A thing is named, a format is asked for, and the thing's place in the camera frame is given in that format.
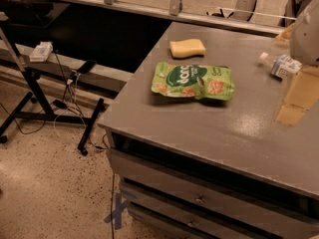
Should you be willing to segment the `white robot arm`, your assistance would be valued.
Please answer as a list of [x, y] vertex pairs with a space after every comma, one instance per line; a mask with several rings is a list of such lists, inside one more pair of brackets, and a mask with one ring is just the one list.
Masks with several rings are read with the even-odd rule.
[[319, 65], [319, 0], [311, 0], [297, 17], [291, 32], [290, 56], [304, 65]]

